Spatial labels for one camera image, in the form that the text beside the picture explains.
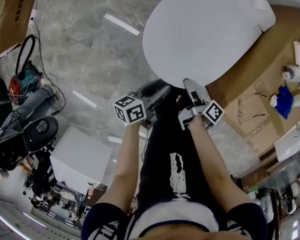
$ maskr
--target shoe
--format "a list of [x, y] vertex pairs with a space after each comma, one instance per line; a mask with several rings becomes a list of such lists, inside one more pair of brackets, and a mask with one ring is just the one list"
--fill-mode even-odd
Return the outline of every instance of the shoe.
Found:
[[57, 89], [51, 84], [47, 78], [42, 78], [40, 81], [41, 88], [45, 88], [49, 91], [50, 96], [56, 95]]

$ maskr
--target marble floor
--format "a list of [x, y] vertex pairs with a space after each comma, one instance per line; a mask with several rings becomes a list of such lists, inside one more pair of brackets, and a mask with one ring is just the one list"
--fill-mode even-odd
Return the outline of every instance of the marble floor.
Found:
[[[44, 69], [58, 79], [55, 84], [66, 98], [66, 107], [62, 111], [65, 117], [82, 126], [109, 129], [120, 135], [124, 133], [125, 127], [115, 116], [113, 102], [121, 95], [158, 78], [145, 59], [142, 37], [147, 19], [160, 1], [37, 1], [36, 22], [40, 28]], [[106, 14], [129, 24], [140, 34], [134, 35], [107, 20]], [[37, 32], [35, 27], [29, 29], [28, 33], [32, 31]], [[15, 72], [18, 54], [19, 49], [0, 60], [0, 76], [6, 83]], [[31, 59], [41, 69], [38, 42]], [[79, 99], [73, 90], [97, 104], [97, 107], [93, 108]], [[202, 93], [209, 99], [205, 89]], [[107, 185], [120, 148], [119, 144], [108, 141], [108, 135], [112, 134], [74, 125], [61, 115], [57, 119], [60, 124], [59, 136], [73, 125], [113, 148], [103, 182]], [[209, 132], [232, 174], [242, 176], [260, 166], [253, 150], [224, 120]]]

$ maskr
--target cardboard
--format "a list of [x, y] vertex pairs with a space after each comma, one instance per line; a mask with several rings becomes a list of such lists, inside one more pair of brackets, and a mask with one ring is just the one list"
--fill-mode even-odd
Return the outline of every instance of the cardboard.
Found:
[[0, 54], [7, 54], [27, 35], [35, 0], [0, 0]]
[[[231, 69], [206, 86], [211, 99], [224, 109], [226, 121], [258, 155], [270, 150], [300, 120], [300, 106], [285, 120], [269, 103], [285, 84], [285, 65], [295, 64], [293, 42], [300, 41], [300, 9], [272, 8], [276, 24]], [[298, 83], [287, 86], [292, 95], [300, 94]]]

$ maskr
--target white box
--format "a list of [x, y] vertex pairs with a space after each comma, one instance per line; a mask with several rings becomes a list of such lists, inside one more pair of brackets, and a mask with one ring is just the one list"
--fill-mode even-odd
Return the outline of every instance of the white box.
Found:
[[127, 125], [132, 125], [147, 117], [143, 101], [129, 95], [122, 96], [113, 104], [113, 107], [116, 117]]
[[69, 127], [50, 156], [54, 176], [85, 195], [89, 184], [101, 183], [111, 153], [112, 148]]

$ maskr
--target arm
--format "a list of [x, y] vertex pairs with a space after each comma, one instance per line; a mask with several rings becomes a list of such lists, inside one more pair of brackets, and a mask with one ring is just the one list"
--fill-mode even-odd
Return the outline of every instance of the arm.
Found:
[[139, 174], [140, 123], [126, 127], [116, 163], [113, 182], [98, 203], [108, 203], [128, 213], [134, 198]]
[[188, 128], [191, 132], [205, 179], [214, 198], [222, 206], [223, 210], [227, 213], [241, 204], [252, 203], [250, 197], [232, 181], [223, 158], [203, 124], [202, 117], [196, 116]]

